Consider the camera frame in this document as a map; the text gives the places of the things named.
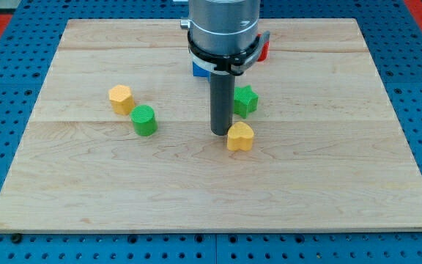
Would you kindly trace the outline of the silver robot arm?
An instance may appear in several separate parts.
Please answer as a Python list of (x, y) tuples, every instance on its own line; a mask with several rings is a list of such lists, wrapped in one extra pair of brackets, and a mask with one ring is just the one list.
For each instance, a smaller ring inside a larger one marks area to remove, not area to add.
[(209, 54), (238, 54), (258, 35), (259, 9), (260, 0), (190, 0), (180, 28)]

